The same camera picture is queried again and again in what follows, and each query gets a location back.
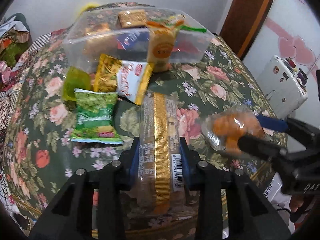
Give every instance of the barcode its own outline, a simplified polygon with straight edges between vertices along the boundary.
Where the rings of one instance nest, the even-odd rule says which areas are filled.
[[[183,180],[183,174],[182,174],[181,154],[172,154],[171,161],[172,161],[173,191],[183,191],[184,180]]]

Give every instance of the table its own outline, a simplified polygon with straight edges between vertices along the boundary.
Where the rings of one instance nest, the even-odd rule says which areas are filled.
[[[103,7],[135,6],[135,3]],[[4,145],[4,170],[9,188],[23,215],[37,219],[49,201],[78,168],[101,169],[130,148],[139,136],[140,107],[120,99],[114,114],[115,128],[123,145],[80,144],[68,141],[76,121],[75,105],[61,100],[61,87],[68,62],[61,42],[68,30],[52,37],[34,57],[19,94]],[[219,36],[213,38],[201,62],[172,64],[151,77],[149,90],[171,95],[177,101],[180,136],[201,159],[218,169],[243,169],[262,190],[273,177],[269,163],[257,158],[228,158],[217,154],[204,140],[200,124],[209,115],[235,103],[248,105],[255,114],[275,117],[248,69]],[[286,146],[284,134],[266,130],[274,143]],[[198,193],[187,192],[187,204],[197,209]],[[121,193],[128,239],[178,239],[195,232],[196,216],[185,220],[143,217],[136,192]],[[223,219],[227,206],[222,190]],[[93,223],[93,236],[97,231]]]

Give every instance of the pink heart decal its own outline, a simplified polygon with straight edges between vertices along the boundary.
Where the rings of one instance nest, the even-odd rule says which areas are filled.
[[[279,37],[278,47],[280,51],[280,57],[294,58],[297,55],[297,51],[292,44],[292,40],[288,40],[284,37]]]
[[[316,62],[316,56],[311,49],[306,47],[303,39],[300,36],[293,37],[293,44],[297,50],[295,63],[305,66],[312,66]]]

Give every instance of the yellow-green snack package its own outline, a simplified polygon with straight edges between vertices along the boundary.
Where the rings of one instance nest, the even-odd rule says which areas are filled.
[[[65,101],[76,101],[75,88],[91,90],[91,78],[87,72],[72,66],[63,83],[62,99]]]
[[[70,139],[75,142],[122,144],[112,126],[112,113],[118,93],[98,93],[75,89],[77,122]]]

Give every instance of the yellow snack bag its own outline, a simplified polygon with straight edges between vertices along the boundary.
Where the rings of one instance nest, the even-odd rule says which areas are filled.
[[[101,54],[93,91],[118,92],[119,96],[141,105],[154,64],[125,61]]]

